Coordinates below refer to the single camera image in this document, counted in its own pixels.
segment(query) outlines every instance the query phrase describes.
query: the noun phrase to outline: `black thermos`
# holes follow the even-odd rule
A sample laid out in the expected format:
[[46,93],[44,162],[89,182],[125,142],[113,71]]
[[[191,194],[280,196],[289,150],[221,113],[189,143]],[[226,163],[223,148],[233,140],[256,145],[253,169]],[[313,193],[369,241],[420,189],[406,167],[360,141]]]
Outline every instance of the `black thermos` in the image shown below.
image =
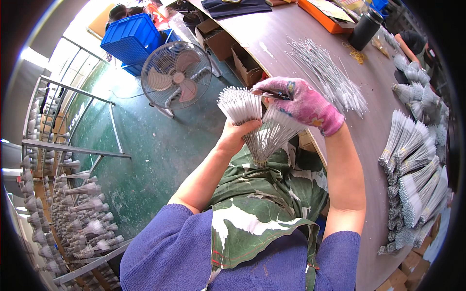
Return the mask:
[[358,51],[363,50],[376,34],[383,20],[383,17],[377,11],[369,7],[367,11],[363,12],[361,19],[349,36],[348,42],[350,45]]

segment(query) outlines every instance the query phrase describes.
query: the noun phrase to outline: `metal fan guard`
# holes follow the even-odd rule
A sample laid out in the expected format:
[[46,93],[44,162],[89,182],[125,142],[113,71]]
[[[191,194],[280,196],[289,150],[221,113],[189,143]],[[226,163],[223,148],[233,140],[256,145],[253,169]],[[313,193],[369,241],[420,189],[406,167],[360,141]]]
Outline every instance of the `metal fan guard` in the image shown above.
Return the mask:
[[[181,102],[180,86],[173,81],[173,76],[177,73],[176,64],[178,56],[187,50],[194,51],[200,61],[192,63],[184,71],[185,78],[193,78],[197,85],[197,92],[194,98],[189,101]],[[157,91],[148,84],[148,73],[154,68],[160,74],[167,74],[172,77],[171,86],[165,90]],[[153,51],[143,65],[141,72],[141,87],[147,99],[164,109],[181,109],[194,104],[209,88],[212,77],[211,61],[207,54],[198,46],[185,42],[174,41],[166,43]]]

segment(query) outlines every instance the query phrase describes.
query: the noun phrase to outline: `cable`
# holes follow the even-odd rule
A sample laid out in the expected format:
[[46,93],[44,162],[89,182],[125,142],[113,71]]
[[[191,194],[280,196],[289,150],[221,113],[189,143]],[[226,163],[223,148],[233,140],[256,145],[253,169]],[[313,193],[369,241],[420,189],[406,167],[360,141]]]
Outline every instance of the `cable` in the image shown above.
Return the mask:
[[131,99],[131,98],[134,98],[134,97],[138,97],[138,96],[143,96],[145,93],[142,93],[142,94],[139,94],[139,95],[135,95],[135,96],[132,96],[132,97],[118,97],[115,92],[113,92],[112,90],[109,90],[110,92],[112,92],[112,94],[118,98],[118,99]]

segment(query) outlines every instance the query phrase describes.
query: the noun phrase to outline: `purple sweater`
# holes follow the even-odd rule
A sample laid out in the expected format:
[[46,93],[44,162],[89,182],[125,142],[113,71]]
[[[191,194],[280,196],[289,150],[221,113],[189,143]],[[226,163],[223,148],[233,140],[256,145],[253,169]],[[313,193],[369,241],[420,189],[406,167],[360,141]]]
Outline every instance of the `purple sweater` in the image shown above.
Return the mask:
[[[132,290],[201,290],[211,273],[212,210],[193,215],[185,206],[162,207],[130,243],[120,264],[121,286]],[[361,237],[329,235],[316,260],[314,290],[354,290]],[[307,240],[295,230],[254,259],[222,270],[209,290],[304,290]]]

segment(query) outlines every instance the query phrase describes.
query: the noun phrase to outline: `orange tray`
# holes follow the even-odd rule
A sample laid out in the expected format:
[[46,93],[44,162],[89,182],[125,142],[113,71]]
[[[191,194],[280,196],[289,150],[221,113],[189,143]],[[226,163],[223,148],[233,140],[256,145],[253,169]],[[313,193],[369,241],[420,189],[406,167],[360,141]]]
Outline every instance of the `orange tray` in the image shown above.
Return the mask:
[[322,24],[323,27],[325,27],[325,29],[327,29],[331,34],[345,34],[353,32],[352,28],[342,28],[339,26],[335,20],[326,16],[322,11],[306,0],[299,0],[298,6],[312,15],[312,17],[320,22],[320,24]]

